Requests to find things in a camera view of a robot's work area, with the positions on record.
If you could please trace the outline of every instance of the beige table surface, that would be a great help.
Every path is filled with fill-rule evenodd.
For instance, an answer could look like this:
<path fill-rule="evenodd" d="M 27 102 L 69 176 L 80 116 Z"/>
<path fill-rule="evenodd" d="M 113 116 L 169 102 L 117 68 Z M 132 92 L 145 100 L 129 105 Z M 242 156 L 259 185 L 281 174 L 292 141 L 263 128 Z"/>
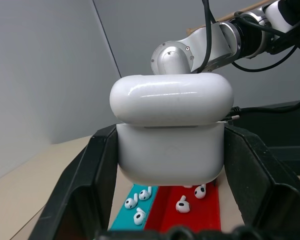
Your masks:
<path fill-rule="evenodd" d="M 0 178 L 0 240 L 25 240 L 54 189 L 62 171 L 87 145 L 90 137 L 54 144 Z M 132 183 L 118 168 L 110 224 L 113 223 Z M 218 177 L 221 230 L 243 224 L 241 214 L 222 170 Z"/>

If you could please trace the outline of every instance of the white earbud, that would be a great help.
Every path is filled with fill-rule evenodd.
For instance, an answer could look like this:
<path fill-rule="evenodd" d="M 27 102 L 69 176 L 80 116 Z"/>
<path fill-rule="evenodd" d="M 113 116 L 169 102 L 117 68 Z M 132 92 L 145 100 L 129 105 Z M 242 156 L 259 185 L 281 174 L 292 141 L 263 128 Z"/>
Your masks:
<path fill-rule="evenodd" d="M 138 203 L 138 193 L 133 195 L 133 199 L 130 197 L 125 200 L 124 206 L 126 209 L 133 209 Z"/>
<path fill-rule="evenodd" d="M 203 199 L 206 195 L 206 185 L 202 184 L 194 190 L 194 195 L 197 199 Z"/>
<path fill-rule="evenodd" d="M 141 225 L 146 218 L 146 213 L 140 207 L 136 208 L 136 214 L 133 216 L 135 225 Z"/>
<path fill-rule="evenodd" d="M 190 211 L 190 204 L 186 201 L 186 196 L 182 196 L 180 201 L 175 205 L 175 209 L 182 214 L 186 214 Z"/>
<path fill-rule="evenodd" d="M 143 189 L 140 193 L 139 193 L 139 199 L 140 200 L 147 200 L 151 197 L 151 193 L 152 193 L 152 187 L 148 186 L 148 191 Z"/>

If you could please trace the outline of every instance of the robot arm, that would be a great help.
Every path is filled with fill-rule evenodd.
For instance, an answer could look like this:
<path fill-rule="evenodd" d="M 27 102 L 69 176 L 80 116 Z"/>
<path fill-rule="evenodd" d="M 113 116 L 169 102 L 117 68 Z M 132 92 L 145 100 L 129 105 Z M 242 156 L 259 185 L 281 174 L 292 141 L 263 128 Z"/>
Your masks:
<path fill-rule="evenodd" d="M 242 24 L 237 17 L 211 25 L 211 54 L 204 72 L 254 58 L 268 52 L 277 54 L 300 42 L 300 0 L 277 0 L 240 14 L 245 20 L 286 33 L 279 37 Z M 151 58 L 155 75 L 189 74 L 198 69 L 206 55 L 206 28 L 179 41 L 158 46 Z"/>

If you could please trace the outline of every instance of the wooden stick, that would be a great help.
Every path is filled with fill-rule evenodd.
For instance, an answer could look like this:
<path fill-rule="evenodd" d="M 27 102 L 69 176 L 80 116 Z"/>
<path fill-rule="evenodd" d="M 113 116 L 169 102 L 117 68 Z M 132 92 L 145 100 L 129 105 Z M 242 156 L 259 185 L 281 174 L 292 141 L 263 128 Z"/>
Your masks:
<path fill-rule="evenodd" d="M 247 12 L 247 11 L 250 11 L 250 10 L 252 10 L 252 9 L 256 9 L 256 8 L 258 8 L 258 7 L 260 7 L 260 6 L 264 5 L 264 4 L 266 4 L 266 3 L 268 3 L 268 2 L 273 2 L 273 1 L 274 1 L 274 0 L 262 0 L 262 1 L 258 2 L 258 3 L 256 3 L 256 4 L 253 4 L 253 5 L 251 5 L 251 6 L 248 6 L 248 7 L 246 7 L 246 8 L 243 8 L 243 9 L 239 10 L 239 12 Z M 223 17 L 219 18 L 217 21 L 218 21 L 218 22 L 225 22 L 225 21 L 228 21 L 228 20 L 230 20 L 230 19 L 233 19 L 233 18 L 235 17 L 234 14 L 235 14 L 235 12 L 232 12 L 232 13 L 226 15 L 226 16 L 223 16 Z M 186 34 L 189 36 L 189 35 L 192 34 L 194 31 L 196 31 L 196 30 L 198 30 L 198 29 L 200 29 L 200 28 L 204 28 L 205 26 L 206 26 L 206 25 L 202 25 L 202 26 L 195 27 L 195 28 L 187 28 L 187 29 L 186 29 Z"/>

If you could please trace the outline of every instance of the white wall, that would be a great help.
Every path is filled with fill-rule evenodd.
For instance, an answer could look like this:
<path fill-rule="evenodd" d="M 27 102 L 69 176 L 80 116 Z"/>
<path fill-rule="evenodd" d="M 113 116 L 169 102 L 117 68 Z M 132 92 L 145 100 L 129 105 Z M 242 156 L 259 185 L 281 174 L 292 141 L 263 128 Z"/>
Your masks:
<path fill-rule="evenodd" d="M 120 78 L 90 0 L 0 0 L 0 177 L 116 122 Z"/>
<path fill-rule="evenodd" d="M 151 56 L 166 41 L 186 38 L 186 29 L 205 23 L 201 0 L 94 0 L 121 75 L 152 75 Z M 216 18 L 248 7 L 260 0 L 210 0 Z M 262 68 L 281 59 L 263 53 L 238 62 Z M 228 65 L 214 71 L 227 78 L 240 107 L 272 105 L 300 100 L 300 51 L 269 71 L 248 73 Z"/>

